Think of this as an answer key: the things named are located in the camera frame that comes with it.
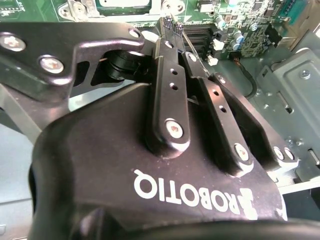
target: green circuit board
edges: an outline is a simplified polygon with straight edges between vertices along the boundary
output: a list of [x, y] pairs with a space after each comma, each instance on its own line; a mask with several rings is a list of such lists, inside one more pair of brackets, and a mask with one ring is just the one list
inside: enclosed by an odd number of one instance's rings
[[[135, 27], [153, 27], [160, 15], [148, 14], [150, 4], [134, 7], [103, 7], [100, 0], [96, 0], [96, 9], [100, 17], [99, 22], [113, 22], [111, 17], [116, 17], [117, 22], [129, 22]], [[234, 49], [231, 46], [234, 32], [241, 31], [244, 37], [239, 48], [243, 57], [255, 57], [261, 54], [266, 42], [265, 30], [270, 22], [281, 21], [279, 13], [284, 4], [293, 0], [238, 0], [236, 5], [230, 6], [226, 0], [216, 0], [216, 4], [209, 12], [200, 12], [199, 0], [183, 0], [184, 11], [176, 15], [179, 22], [185, 25], [210, 25], [215, 24], [217, 16], [222, 16], [225, 21], [224, 31], [227, 32], [225, 46], [219, 59], [226, 59]], [[59, 14], [59, 8], [67, 0], [0, 0], [1, 22], [69, 22], [72, 21]]]

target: black cable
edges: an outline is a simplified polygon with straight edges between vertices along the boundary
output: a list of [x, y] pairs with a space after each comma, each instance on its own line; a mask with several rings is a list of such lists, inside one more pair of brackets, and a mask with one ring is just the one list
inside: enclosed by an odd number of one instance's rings
[[255, 81], [254, 77], [247, 71], [247, 69], [241, 64], [239, 58], [235, 57], [232, 59], [234, 63], [240, 68], [242, 74], [249, 80], [252, 86], [252, 90], [248, 95], [245, 95], [246, 99], [251, 99], [254, 97], [258, 90], [257, 82]]

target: capacitor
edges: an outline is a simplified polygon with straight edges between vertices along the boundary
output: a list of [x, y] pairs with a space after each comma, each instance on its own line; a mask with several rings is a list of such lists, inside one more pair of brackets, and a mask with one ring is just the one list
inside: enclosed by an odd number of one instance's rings
[[240, 48], [240, 43], [237, 43], [236, 40], [232, 40], [230, 42], [230, 45], [232, 47], [232, 50], [236, 51]]
[[226, 22], [223, 17], [219, 15], [215, 18], [215, 24], [218, 28], [222, 29], [226, 25]]
[[233, 34], [233, 38], [237, 44], [241, 44], [245, 40], [245, 37], [241, 34], [241, 31], [239, 30]]

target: black metal bracket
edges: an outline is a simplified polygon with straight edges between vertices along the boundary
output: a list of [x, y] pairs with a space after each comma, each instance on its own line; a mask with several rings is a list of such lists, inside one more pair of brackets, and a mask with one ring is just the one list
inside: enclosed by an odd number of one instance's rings
[[[0, 36], [3, 35], [18, 37], [26, 48], [0, 49], [0, 83], [43, 102], [69, 97], [78, 63], [89, 62], [86, 80], [91, 81], [106, 52], [139, 51], [145, 43], [136, 28], [114, 22], [95, 23], [94, 27], [90, 22], [4, 22], [0, 26]], [[45, 71], [40, 65], [44, 57], [62, 62], [63, 71]]]
[[286, 172], [298, 166], [298, 158], [286, 142], [221, 73], [209, 79], [220, 86], [253, 155], [266, 171]]
[[254, 156], [237, 125], [220, 87], [209, 81], [199, 60], [190, 52], [181, 55], [180, 63], [187, 72], [187, 90], [206, 113], [204, 118], [216, 164], [226, 173], [241, 177], [254, 167]]
[[177, 48], [165, 38], [156, 42], [154, 59], [146, 143], [158, 157], [172, 159], [190, 144], [186, 74]]

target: electronic component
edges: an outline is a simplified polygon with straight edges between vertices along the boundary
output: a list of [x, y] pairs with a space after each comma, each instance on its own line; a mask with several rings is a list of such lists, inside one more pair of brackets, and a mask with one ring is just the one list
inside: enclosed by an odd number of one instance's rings
[[273, 8], [271, 8], [271, 9], [268, 8], [267, 10], [265, 10], [263, 16], [271, 17], [273, 13], [274, 13], [274, 9]]
[[232, 19], [232, 15], [231, 14], [227, 14], [227, 15], [224, 16], [224, 21], [227, 24], [230, 23], [231, 19]]
[[217, 6], [220, 3], [220, 0], [212, 0], [212, 5]]
[[236, 40], [232, 40], [230, 42], [230, 45], [232, 47], [232, 50], [236, 51], [240, 48], [240, 43], [238, 43]]
[[225, 20], [223, 19], [223, 17], [221, 15], [217, 16], [215, 18], [215, 24], [219, 29], [223, 29], [224, 26], [226, 25]]
[[252, 11], [258, 11], [260, 10], [260, 8], [262, 7], [262, 3], [261, 2], [256, 2], [253, 7], [252, 7]]
[[229, 27], [228, 30], [226, 31], [227, 34], [232, 34], [235, 31], [234, 27]]
[[245, 40], [245, 37], [241, 34], [241, 31], [239, 30], [233, 34], [233, 38], [237, 44], [241, 44]]
[[213, 39], [212, 45], [213, 45], [213, 49], [216, 51], [221, 51], [225, 47], [225, 44], [217, 39]]
[[102, 7], [107, 8], [134, 8], [147, 6], [150, 0], [99, 0], [99, 3]]
[[289, 18], [289, 24], [292, 25], [298, 20], [307, 4], [307, 0], [287, 0], [282, 6], [279, 17]]
[[270, 23], [264, 33], [275, 48], [278, 46], [289, 48], [297, 39], [291, 28], [282, 23]]
[[230, 7], [235, 7], [238, 5], [240, 2], [239, 0], [225, 0], [225, 2], [230, 6]]
[[255, 32], [258, 29], [258, 24], [256, 23], [251, 24], [249, 29], [250, 31]]
[[210, 66], [215, 66], [215, 65], [218, 64], [219, 59], [217, 59], [217, 58], [215, 58], [215, 57], [213, 57], [211, 55], [208, 55], [206, 61]]
[[200, 13], [209, 13], [214, 10], [214, 5], [212, 0], [199, 0], [197, 8]]

